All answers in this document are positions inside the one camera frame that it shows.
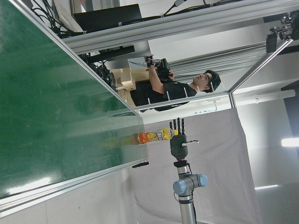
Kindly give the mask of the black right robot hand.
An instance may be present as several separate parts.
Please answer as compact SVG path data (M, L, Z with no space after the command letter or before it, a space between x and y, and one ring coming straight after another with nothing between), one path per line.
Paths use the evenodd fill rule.
M199 143L199 140L187 140L185 134L185 120L184 118L174 119L173 122L170 122L170 129L178 131L177 135L174 135L170 139L170 149L171 155L176 158L177 161L184 160L188 155L188 143Z

